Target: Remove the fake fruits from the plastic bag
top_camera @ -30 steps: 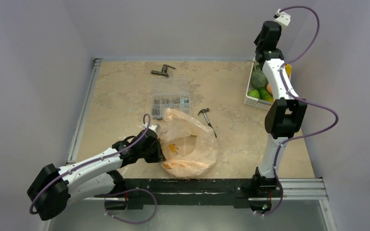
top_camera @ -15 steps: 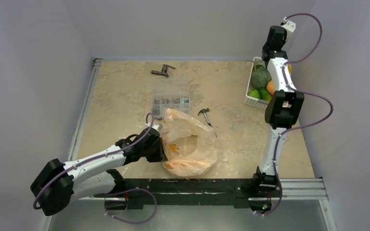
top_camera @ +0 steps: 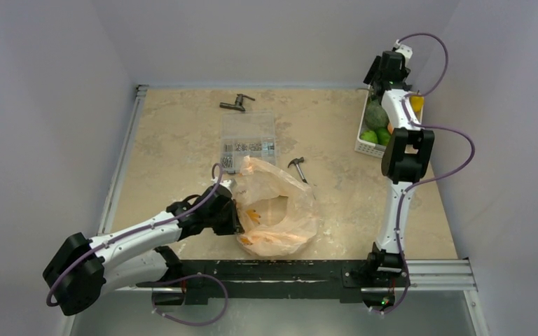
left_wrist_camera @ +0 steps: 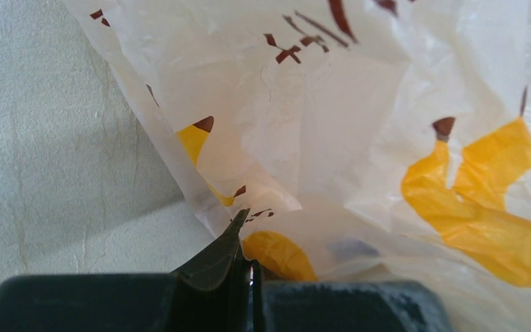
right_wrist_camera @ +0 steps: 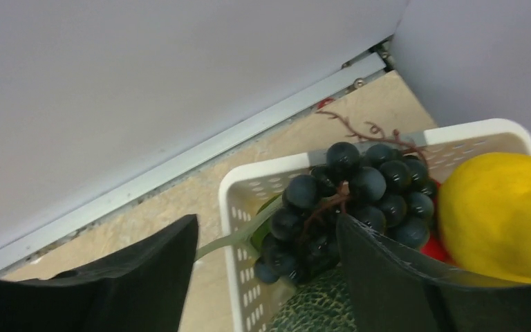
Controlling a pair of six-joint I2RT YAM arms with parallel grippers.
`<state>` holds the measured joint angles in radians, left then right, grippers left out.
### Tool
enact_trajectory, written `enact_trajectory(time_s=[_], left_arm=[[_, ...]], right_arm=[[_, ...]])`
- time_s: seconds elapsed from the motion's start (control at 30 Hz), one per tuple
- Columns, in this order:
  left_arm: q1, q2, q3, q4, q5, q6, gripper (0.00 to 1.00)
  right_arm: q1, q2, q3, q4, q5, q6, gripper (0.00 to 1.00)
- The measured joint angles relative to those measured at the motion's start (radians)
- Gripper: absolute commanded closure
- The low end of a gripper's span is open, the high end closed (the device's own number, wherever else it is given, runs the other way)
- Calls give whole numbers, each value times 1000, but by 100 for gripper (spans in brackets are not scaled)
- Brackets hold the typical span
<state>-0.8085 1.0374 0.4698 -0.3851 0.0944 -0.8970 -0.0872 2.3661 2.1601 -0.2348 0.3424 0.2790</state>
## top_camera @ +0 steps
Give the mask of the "yellow fake fruit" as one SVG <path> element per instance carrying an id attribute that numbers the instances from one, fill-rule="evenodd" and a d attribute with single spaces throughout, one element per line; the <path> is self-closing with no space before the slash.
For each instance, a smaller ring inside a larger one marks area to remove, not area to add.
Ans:
<path id="1" fill-rule="evenodd" d="M 411 105 L 411 108 L 415 114 L 418 114 L 422 111 L 423 106 L 425 104 L 425 98 L 422 96 L 411 96 L 409 97 L 409 102 Z"/>

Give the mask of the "green orange fake mango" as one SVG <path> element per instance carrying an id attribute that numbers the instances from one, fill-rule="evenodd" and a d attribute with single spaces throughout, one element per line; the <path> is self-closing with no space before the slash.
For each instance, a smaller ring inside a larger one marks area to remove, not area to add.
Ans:
<path id="1" fill-rule="evenodd" d="M 386 147 L 391 138 L 391 133 L 389 132 L 389 130 L 385 127 L 381 127 L 375 130 L 375 134 L 377 136 L 378 144 L 380 146 Z"/>

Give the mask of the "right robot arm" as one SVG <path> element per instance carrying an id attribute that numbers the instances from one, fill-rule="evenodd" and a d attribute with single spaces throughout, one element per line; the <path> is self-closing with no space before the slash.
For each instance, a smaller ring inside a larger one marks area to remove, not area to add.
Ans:
<path id="1" fill-rule="evenodd" d="M 381 159 L 381 172 L 387 179 L 385 217 L 365 266 L 366 278 L 375 285 L 408 274 L 406 221 L 415 185 L 427 172 L 434 145 L 433 132 L 420 126 L 409 102 L 411 87 L 405 82 L 409 57 L 400 48 L 387 50 L 375 58 L 364 79 L 368 84 L 364 116 L 386 115 L 392 126 Z"/>

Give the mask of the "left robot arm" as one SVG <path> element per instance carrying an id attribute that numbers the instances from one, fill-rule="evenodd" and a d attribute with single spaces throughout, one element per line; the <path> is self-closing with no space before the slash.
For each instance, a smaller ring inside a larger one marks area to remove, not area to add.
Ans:
<path id="1" fill-rule="evenodd" d="M 67 237 L 43 271 L 47 305 L 65 316 L 85 311 L 100 296 L 118 288 L 160 282 L 173 286 L 181 276 L 169 244 L 209 228 L 218 236 L 243 233 L 233 179 L 216 183 L 202 195 L 174 202 L 154 217 L 115 233 Z"/>

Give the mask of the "orange plastic bag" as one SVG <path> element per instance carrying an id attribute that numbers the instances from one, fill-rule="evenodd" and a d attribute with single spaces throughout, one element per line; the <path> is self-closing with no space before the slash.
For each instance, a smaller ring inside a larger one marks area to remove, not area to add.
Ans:
<path id="1" fill-rule="evenodd" d="M 318 203 L 311 187 L 269 162 L 246 156 L 233 199 L 244 232 L 237 241 L 253 256 L 290 256 L 318 233 Z"/>

